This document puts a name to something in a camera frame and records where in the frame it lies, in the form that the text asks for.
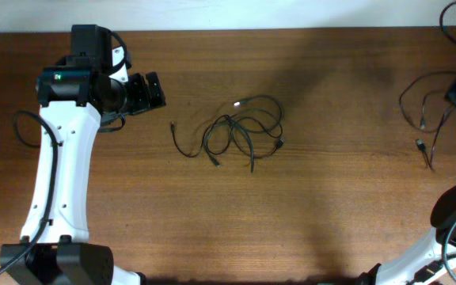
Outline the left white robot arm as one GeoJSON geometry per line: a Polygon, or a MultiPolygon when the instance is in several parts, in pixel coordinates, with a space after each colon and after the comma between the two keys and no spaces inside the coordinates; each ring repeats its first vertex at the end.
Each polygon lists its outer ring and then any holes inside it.
{"type": "Polygon", "coordinates": [[[3,245],[1,270],[19,284],[144,284],[141,272],[114,263],[89,242],[86,198],[93,144],[100,133],[165,105],[155,73],[129,74],[120,36],[74,25],[70,53],[43,69],[36,90],[40,156],[31,207],[16,244],[3,245]]]}

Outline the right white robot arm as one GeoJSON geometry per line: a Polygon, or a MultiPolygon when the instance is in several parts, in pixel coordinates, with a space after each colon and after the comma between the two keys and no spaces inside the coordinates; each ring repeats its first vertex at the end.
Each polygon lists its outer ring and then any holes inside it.
{"type": "MultiPolygon", "coordinates": [[[[423,78],[443,74],[456,75],[451,71],[439,71],[423,75],[412,82],[399,97],[402,114],[407,115],[401,99],[411,87],[423,78]]],[[[445,99],[450,102],[450,107],[443,113],[434,130],[435,138],[430,154],[427,153],[424,142],[416,140],[416,146],[430,170],[433,170],[433,154],[439,131],[456,108],[456,79],[445,92],[445,99]]],[[[370,271],[361,273],[354,284],[433,284],[445,274],[456,282],[453,270],[456,268],[456,185],[440,196],[433,207],[430,223],[431,228],[417,243],[392,261],[376,264],[370,271]]]]}

